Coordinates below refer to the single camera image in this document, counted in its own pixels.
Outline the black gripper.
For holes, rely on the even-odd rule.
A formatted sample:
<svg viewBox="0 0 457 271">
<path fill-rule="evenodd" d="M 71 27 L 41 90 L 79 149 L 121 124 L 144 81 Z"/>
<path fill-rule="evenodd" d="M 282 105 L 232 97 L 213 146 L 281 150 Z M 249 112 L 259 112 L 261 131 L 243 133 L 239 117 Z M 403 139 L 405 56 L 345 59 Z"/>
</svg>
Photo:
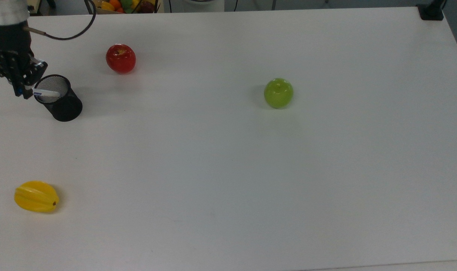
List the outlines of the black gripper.
<svg viewBox="0 0 457 271">
<path fill-rule="evenodd" d="M 48 68 L 45 61 L 32 57 L 31 36 L 24 29 L 27 26 L 27 23 L 0 26 L 0 77 L 12 85 L 15 96 L 24 99 L 34 95 L 33 86 Z"/>
</svg>

